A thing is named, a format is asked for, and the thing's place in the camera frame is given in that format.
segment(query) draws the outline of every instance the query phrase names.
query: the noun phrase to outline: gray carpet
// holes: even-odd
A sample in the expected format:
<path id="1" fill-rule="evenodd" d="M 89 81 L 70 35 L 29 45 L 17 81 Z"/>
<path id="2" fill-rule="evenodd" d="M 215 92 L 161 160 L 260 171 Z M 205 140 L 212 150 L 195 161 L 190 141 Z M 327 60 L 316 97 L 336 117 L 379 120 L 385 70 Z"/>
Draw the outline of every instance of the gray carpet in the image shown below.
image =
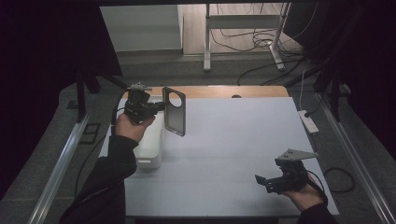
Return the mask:
<path id="1" fill-rule="evenodd" d="M 146 59 L 143 63 L 123 63 L 121 69 L 124 77 L 120 79 L 129 84 L 141 81 L 148 86 L 235 85 L 238 77 L 247 70 L 273 62 L 268 55 L 253 57 L 249 60 L 243 59 L 243 55 L 237 57 L 215 56 L 210 73 L 203 71 L 203 62 L 200 59 L 189 58 L 166 63 L 158 62 L 156 59 Z M 293 63 L 288 64 L 287 69 L 290 69 L 292 65 Z M 285 80 L 299 76 L 309 66 L 312 66 L 312 64 L 302 63 L 301 66 L 285 79 L 280 79 L 277 84 L 283 84 Z M 270 66 L 246 74 L 241 79 L 241 84 L 258 85 L 280 75 L 273 66 Z M 103 89 L 98 94 L 92 116 L 89 120 L 89 123 L 100 123 L 95 142 L 98 142 L 101 136 L 106 134 L 110 122 L 111 110 L 121 94 L 120 88 L 101 78 L 99 78 L 99 81 Z M 314 81 L 315 77 L 311 77 L 304 82 L 304 94 L 301 104 L 302 108 L 307 111 L 314 110 L 319 103 L 318 98 L 312 90 L 312 83 Z M 300 84 L 288 89 L 296 105 L 299 104 L 300 90 Z M 73 109 L 73 106 L 72 108 L 69 106 L 71 101 L 76 100 L 75 85 L 62 91 L 58 110 L 46 133 L 37 145 L 34 154 L 7 192 L 5 198 L 0 202 L 0 220 L 2 220 L 2 223 L 26 223 L 29 219 L 77 119 L 77 110 Z M 346 98 L 340 100 L 340 118 L 353 144 L 359 149 L 359 153 L 373 179 L 381 188 L 382 193 L 388 200 L 389 206 L 393 213 L 395 213 L 395 161 L 354 114 L 347 104 Z M 332 194 L 341 213 L 340 216 L 337 216 L 337 219 L 340 223 L 346 224 L 381 223 L 323 110 L 320 108 L 317 113 L 312 115 L 312 119 L 317 124 L 319 133 L 310 136 L 310 140 L 320 155 L 318 160 L 322 171 L 324 172 L 331 167 L 340 167 L 351 173 L 356 181 L 356 186 L 352 191 Z M 84 141 L 91 141 L 93 136 L 87 134 L 82 139 Z M 93 145 L 78 145 L 64 180 L 55 196 L 52 207 L 48 212 L 45 223 L 57 223 L 62 212 L 73 201 L 78 169 L 92 148 Z M 94 165 L 100 148 L 101 145 L 93 152 L 84 166 L 79 186 L 82 185 Z M 329 174 L 327 180 L 331 189 L 348 188 L 350 185 L 348 177 L 342 174 Z M 295 220 L 296 218 L 281 218 L 279 223 L 295 223 Z M 129 219 L 128 223 L 134 223 L 134 221 Z"/>

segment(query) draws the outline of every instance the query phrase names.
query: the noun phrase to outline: black panel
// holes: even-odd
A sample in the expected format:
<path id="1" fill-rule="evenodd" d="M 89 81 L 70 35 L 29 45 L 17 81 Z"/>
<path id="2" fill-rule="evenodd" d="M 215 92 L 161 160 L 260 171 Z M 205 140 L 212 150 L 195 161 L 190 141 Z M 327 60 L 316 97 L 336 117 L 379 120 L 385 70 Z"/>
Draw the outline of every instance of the black panel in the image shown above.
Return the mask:
<path id="1" fill-rule="evenodd" d="M 283 33 L 304 46 L 309 58 L 324 60 L 349 18 L 346 1 L 292 3 Z"/>
<path id="2" fill-rule="evenodd" d="M 348 102 L 396 159 L 396 3 L 372 1 L 340 58 Z"/>
<path id="3" fill-rule="evenodd" d="M 98 6 L 0 6 L 0 198 L 35 149 L 79 68 L 120 76 Z"/>

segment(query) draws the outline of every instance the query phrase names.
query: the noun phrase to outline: floor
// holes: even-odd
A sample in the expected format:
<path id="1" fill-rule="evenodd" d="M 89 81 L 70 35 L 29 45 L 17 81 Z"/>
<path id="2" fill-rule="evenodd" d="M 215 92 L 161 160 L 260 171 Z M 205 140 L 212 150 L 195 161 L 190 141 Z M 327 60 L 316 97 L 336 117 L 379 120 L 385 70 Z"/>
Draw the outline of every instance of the floor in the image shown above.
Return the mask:
<path id="1" fill-rule="evenodd" d="M 124 74 L 122 80 L 126 83 L 135 83 L 137 80 L 149 86 L 170 86 L 170 85 L 234 85 L 237 78 L 248 69 L 270 63 L 271 57 L 266 53 L 266 57 L 260 55 L 230 55 L 216 56 L 214 58 L 213 69 L 206 73 L 202 69 L 201 57 L 188 57 L 182 55 L 169 55 L 165 53 L 142 55 L 142 59 L 131 53 L 122 53 L 119 58 L 122 62 L 121 69 Z M 309 63 L 298 67 L 290 77 L 285 77 L 283 81 L 299 76 Z M 244 77 L 244 83 L 251 85 L 262 82 L 263 80 L 278 77 L 279 73 L 274 67 L 268 67 L 257 74 L 251 74 Z M 293 97 L 296 106 L 301 102 L 302 107 L 306 110 L 314 110 L 318 106 L 318 98 L 312 90 L 312 83 L 315 77 L 304 81 L 304 94 L 301 98 L 301 86 L 296 85 L 288 88 L 288 92 Z M 99 94 L 98 102 L 94 106 L 94 113 L 89 123 L 100 123 L 98 136 L 106 133 L 112 106 L 117 101 L 121 93 L 120 88 L 100 79 L 103 87 Z M 58 160 L 68 135 L 73 129 L 74 122 L 77 118 L 77 111 L 70 106 L 76 101 L 76 87 L 66 88 L 60 96 L 60 105 L 53 121 L 48 127 L 46 134 L 43 136 L 37 146 L 31 159 L 26 163 L 20 175 L 14 182 L 6 197 L 0 202 L 0 219 L 6 223 L 26 223 L 29 219 L 43 188 L 46 186 L 50 173 Z M 361 156 L 367 165 L 375 182 L 386 196 L 391 209 L 396 207 L 396 163 L 387 154 L 387 151 L 378 143 L 369 130 L 354 115 L 345 99 L 341 100 L 340 116 L 346 125 L 348 132 L 351 133 L 353 143 L 357 145 Z M 333 193 L 337 207 L 340 209 L 341 216 L 337 217 L 340 223 L 381 223 L 376 211 L 367 196 L 361 182 L 351 166 L 343 147 L 334 134 L 334 130 L 329 124 L 324 111 L 320 109 L 312 117 L 320 129 L 320 133 L 313 136 L 312 144 L 318 150 L 321 157 L 319 164 L 323 171 L 331 167 L 342 167 L 348 170 L 357 181 L 356 187 L 348 193 Z M 83 136 L 84 140 L 92 140 L 91 135 Z M 76 176 L 79 167 L 84 158 L 92 150 L 92 145 L 79 144 L 73 159 L 67 169 L 64 180 L 55 195 L 54 201 L 46 216 L 44 223 L 57 223 L 64 209 L 74 199 L 74 188 Z M 83 170 L 79 185 L 83 183 L 94 165 L 98 151 L 89 158 L 86 168 Z M 331 188 L 348 187 L 349 179 L 344 175 L 332 176 L 329 181 Z M 295 223 L 296 218 L 281 218 L 279 223 Z"/>
<path id="2" fill-rule="evenodd" d="M 256 3 L 256 4 L 211 4 L 210 15 L 279 15 L 281 3 Z M 182 5 L 179 9 L 183 12 L 183 53 L 195 55 L 204 53 L 205 43 L 205 5 Z M 268 45 L 274 38 L 272 29 L 214 29 L 210 34 L 210 48 L 212 53 L 243 53 L 268 51 Z M 280 41 L 284 42 L 287 49 L 299 49 L 300 46 L 284 34 Z"/>

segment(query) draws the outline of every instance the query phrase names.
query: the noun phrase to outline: hand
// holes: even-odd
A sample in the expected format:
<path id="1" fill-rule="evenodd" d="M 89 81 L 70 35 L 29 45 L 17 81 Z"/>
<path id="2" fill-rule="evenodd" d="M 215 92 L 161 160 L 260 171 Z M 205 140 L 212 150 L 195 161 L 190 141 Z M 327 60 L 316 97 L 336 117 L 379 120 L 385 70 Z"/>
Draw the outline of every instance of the hand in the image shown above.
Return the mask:
<path id="1" fill-rule="evenodd" d="M 315 183 L 311 175 L 308 175 L 308 177 Z M 316 204 L 323 203 L 319 193 L 308 184 L 299 191 L 285 191 L 282 194 L 290 198 L 301 212 Z"/>
<path id="2" fill-rule="evenodd" d="M 155 117 L 152 116 L 151 118 L 145 119 L 141 123 L 136 124 L 133 121 L 130 121 L 128 116 L 125 114 L 120 114 L 116 121 L 116 135 L 121 135 L 134 139 L 136 142 L 140 142 L 147 127 L 151 125 L 154 120 Z"/>

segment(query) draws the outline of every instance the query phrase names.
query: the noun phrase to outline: white table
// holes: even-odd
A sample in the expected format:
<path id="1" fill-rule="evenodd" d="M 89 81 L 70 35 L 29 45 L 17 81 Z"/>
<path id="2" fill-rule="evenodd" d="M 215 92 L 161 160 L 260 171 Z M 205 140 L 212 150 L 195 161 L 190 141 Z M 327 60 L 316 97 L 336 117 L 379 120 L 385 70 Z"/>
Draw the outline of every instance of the white table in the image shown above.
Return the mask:
<path id="1" fill-rule="evenodd" d="M 274 159 L 288 148 L 312 152 L 291 98 L 197 98 L 186 105 L 186 135 L 163 132 L 162 166 L 137 169 L 124 181 L 127 216 L 300 215 L 288 198 L 267 193 L 254 176 L 281 176 Z M 319 176 L 329 210 L 337 215 L 318 161 L 305 160 L 304 166 Z"/>

